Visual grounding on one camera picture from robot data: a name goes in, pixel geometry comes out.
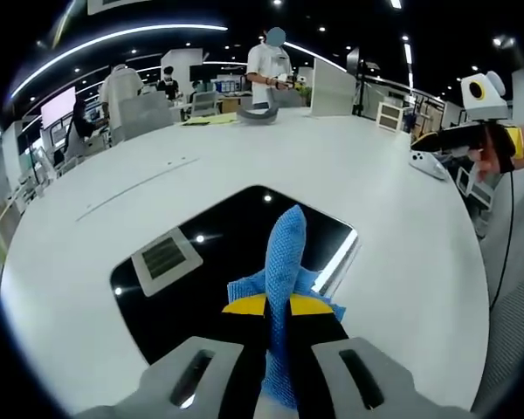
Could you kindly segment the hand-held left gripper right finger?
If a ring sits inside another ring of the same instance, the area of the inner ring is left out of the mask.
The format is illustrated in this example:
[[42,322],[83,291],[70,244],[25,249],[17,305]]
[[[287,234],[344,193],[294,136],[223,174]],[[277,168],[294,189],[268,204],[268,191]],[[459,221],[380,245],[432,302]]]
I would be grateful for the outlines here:
[[363,338],[330,305],[289,299],[289,368],[300,418],[473,418],[417,392],[411,372]]

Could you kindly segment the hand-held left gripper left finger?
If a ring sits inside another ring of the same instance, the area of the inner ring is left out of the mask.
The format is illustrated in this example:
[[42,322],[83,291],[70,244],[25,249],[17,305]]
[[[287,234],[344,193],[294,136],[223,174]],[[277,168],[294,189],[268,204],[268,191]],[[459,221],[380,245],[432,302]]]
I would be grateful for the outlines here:
[[269,344],[265,294],[237,299],[205,337],[193,336],[150,365],[137,389],[80,418],[252,418]]

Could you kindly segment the person's right hand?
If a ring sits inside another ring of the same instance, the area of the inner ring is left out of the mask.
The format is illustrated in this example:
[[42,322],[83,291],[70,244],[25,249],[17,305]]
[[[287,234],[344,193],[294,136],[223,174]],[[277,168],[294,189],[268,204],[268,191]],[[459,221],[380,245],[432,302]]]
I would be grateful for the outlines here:
[[484,146],[481,149],[471,149],[468,157],[476,167],[476,178],[479,182],[483,182],[489,175],[500,173],[499,159],[492,148]]

